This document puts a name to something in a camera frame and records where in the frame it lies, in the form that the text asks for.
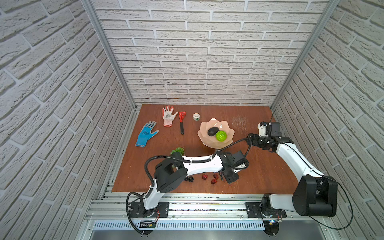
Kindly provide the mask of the green custard apple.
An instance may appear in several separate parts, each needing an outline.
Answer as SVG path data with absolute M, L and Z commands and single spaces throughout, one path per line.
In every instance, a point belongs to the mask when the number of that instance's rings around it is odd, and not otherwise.
M 216 137 L 217 141 L 224 142 L 228 138 L 228 135 L 227 135 L 227 133 L 225 131 L 221 130 L 221 131 L 217 132 L 215 137 Z

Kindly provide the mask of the dark avocado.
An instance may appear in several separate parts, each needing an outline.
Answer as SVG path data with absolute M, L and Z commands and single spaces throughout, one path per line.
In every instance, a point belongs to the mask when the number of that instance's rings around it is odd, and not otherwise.
M 213 137 L 219 131 L 220 131 L 220 129 L 218 127 L 211 127 L 210 129 L 208 129 L 207 134 L 208 134 L 208 136 Z

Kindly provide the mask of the green grape bunch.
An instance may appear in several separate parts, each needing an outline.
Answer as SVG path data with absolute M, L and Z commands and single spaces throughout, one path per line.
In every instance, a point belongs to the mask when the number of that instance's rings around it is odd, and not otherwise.
M 184 156 L 184 155 L 185 155 L 185 149 L 182 148 L 182 147 L 178 147 L 178 148 L 176 148 L 176 149 L 174 149 L 174 150 L 171 151 L 171 155 L 172 155 L 173 153 L 180 153 L 182 156 Z

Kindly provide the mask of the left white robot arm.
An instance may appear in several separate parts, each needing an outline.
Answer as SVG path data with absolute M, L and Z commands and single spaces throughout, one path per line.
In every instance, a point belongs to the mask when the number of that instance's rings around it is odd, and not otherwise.
M 249 161 L 239 151 L 235 154 L 215 151 L 210 156 L 186 157 L 176 152 L 170 156 L 155 156 L 145 163 L 145 172 L 151 186 L 144 195 L 144 208 L 149 211 L 157 208 L 165 193 L 175 190 L 185 178 L 203 173 L 221 173 L 227 183 L 239 179 L 238 172 L 245 170 Z

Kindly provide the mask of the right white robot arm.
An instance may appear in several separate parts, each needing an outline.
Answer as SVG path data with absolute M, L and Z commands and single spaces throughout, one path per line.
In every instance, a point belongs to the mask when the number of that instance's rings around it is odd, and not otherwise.
M 278 122 L 260 122 L 252 145 L 280 156 L 298 180 L 292 195 L 267 194 L 262 208 L 296 212 L 300 216 L 333 217 L 337 213 L 338 183 L 317 170 L 289 137 L 283 137 Z

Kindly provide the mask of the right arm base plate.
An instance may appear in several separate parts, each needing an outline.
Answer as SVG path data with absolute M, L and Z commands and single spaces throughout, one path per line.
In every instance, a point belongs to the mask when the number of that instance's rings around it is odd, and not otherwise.
M 246 202 L 245 205 L 248 218 L 283 219 L 287 217 L 286 211 L 263 207 L 261 202 Z

